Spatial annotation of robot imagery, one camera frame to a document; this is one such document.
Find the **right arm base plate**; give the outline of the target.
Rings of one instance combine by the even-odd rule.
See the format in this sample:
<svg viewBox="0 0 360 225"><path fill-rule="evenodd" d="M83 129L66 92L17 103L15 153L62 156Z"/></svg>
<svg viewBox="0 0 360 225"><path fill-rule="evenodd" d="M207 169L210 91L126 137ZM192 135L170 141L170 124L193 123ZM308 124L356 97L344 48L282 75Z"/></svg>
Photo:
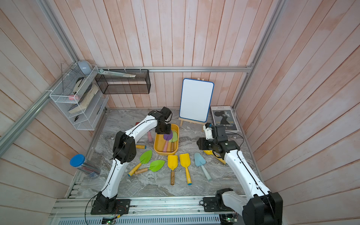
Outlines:
<svg viewBox="0 0 360 225"><path fill-rule="evenodd" d="M204 197L202 205L205 212L243 212L243 199L225 195L218 197Z"/></svg>

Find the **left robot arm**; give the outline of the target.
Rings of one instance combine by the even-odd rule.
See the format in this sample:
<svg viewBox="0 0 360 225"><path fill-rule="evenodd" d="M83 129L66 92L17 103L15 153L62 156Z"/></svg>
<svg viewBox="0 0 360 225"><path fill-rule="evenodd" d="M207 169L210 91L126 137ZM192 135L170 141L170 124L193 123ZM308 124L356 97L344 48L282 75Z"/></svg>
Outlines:
<svg viewBox="0 0 360 225"><path fill-rule="evenodd" d="M139 124L133 128L115 136L112 155L112 167L107 180L94 201L95 206L105 212L111 213L116 208L118 187L127 165L135 158L136 144L140 138L146 135L153 128L159 135L170 134L172 112L169 108L163 107L160 111L152 110Z"/></svg>

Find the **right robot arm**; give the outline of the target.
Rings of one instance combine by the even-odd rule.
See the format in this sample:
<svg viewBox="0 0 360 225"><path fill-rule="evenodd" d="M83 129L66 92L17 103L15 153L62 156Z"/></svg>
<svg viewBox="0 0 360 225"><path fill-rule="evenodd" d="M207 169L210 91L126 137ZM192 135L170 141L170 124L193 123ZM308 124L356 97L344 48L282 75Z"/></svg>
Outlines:
<svg viewBox="0 0 360 225"><path fill-rule="evenodd" d="M234 211L240 214L246 225L281 225L283 199L266 187L246 161L236 141L229 140L223 125L206 123L205 137L199 138L197 146L202 151L212 151L232 169L245 195L231 188L218 190L214 197L203 198L206 212Z"/></svg>

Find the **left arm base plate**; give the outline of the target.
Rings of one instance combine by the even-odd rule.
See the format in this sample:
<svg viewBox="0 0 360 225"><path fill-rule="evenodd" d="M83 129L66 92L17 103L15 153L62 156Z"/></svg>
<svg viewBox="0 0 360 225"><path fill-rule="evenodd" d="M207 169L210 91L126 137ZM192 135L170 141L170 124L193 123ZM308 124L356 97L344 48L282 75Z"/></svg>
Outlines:
<svg viewBox="0 0 360 225"><path fill-rule="evenodd" d="M91 215L128 214L130 202L130 199L95 200Z"/></svg>

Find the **light green shovel wooden handle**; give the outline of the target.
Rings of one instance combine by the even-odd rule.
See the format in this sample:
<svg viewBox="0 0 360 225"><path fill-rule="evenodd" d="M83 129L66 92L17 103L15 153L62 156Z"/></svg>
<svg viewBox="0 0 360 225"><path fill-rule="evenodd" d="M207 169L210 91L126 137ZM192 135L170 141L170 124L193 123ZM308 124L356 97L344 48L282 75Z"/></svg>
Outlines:
<svg viewBox="0 0 360 225"><path fill-rule="evenodd" d="M178 140L178 133L176 131L172 131L172 139L170 140L170 143L171 143L170 151L171 152L174 152L174 145L177 140Z"/></svg>

